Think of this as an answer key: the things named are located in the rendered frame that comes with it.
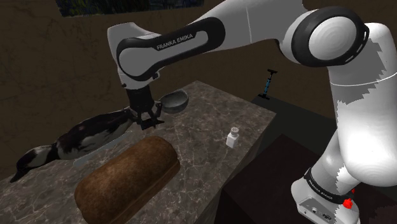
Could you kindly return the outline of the brown bread loaf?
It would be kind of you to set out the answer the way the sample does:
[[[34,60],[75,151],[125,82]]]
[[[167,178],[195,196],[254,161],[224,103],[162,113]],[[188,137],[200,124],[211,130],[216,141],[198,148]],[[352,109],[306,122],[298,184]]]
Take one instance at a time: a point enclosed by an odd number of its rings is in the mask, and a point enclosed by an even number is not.
[[[88,224],[126,224],[180,168],[171,143],[145,137],[84,177],[74,199]]]

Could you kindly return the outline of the blue and black hand pump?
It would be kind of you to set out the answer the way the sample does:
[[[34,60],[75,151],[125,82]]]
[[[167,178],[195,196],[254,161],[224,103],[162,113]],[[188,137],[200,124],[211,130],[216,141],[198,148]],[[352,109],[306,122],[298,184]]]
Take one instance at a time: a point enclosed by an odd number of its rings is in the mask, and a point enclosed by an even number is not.
[[[267,93],[268,93],[268,90],[269,90],[270,83],[272,81],[272,77],[273,77],[274,74],[277,74],[277,71],[272,70],[272,69],[267,69],[267,71],[270,73],[270,76],[267,79],[264,91],[261,94],[258,94],[258,97],[261,97],[263,99],[269,100],[270,98],[267,96]]]

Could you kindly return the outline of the black and white duck figure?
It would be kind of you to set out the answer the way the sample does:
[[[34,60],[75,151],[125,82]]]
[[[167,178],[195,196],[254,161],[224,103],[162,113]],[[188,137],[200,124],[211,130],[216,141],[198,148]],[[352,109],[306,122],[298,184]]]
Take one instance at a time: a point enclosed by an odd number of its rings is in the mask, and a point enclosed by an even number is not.
[[[83,120],[54,143],[27,151],[18,160],[10,181],[16,182],[30,170],[55,160],[74,160],[99,149],[124,134],[135,118],[136,113],[127,107]]]

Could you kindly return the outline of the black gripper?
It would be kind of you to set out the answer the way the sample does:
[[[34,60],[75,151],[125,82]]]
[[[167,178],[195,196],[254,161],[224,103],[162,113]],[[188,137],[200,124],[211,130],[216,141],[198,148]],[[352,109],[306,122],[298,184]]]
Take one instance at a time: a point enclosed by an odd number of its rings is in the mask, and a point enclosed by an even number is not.
[[[156,125],[164,122],[159,120],[162,112],[162,103],[154,102],[149,85],[136,90],[126,89],[126,93],[129,98],[132,120],[140,125],[142,130],[147,129],[147,123],[146,120],[143,120],[142,113],[149,114],[150,127],[156,127]]]

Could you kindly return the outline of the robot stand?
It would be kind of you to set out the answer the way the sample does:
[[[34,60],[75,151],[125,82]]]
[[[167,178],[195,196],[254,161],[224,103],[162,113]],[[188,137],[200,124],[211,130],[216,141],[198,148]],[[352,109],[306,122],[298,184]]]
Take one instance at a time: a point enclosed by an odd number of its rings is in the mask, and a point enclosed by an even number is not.
[[[214,224],[313,224],[297,210],[291,184],[318,155],[280,135],[222,190]],[[397,224],[397,202],[360,184],[354,200],[361,224]]]

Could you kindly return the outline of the dark wall picture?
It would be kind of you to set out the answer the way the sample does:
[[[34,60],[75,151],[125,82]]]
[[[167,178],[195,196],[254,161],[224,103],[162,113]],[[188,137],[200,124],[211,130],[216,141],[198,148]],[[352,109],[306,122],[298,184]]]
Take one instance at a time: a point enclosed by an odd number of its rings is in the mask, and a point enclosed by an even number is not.
[[[200,7],[205,0],[55,0],[63,17]]]

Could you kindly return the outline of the dark grey bowl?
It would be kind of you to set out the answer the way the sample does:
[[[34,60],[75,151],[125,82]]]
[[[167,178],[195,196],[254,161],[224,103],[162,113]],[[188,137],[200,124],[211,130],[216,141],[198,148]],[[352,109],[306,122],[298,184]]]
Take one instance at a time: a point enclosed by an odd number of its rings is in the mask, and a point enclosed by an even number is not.
[[[162,111],[168,114],[182,112],[189,103],[189,96],[183,89],[175,90],[162,96],[159,101],[162,103]]]

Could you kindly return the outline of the white salt shaker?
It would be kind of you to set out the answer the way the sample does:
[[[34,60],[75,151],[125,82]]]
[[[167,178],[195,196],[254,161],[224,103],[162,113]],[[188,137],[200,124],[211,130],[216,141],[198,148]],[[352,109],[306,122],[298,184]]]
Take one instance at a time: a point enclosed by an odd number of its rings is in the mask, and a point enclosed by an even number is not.
[[[239,138],[239,129],[237,127],[232,127],[229,134],[227,135],[226,145],[230,148],[234,148],[237,144]]]

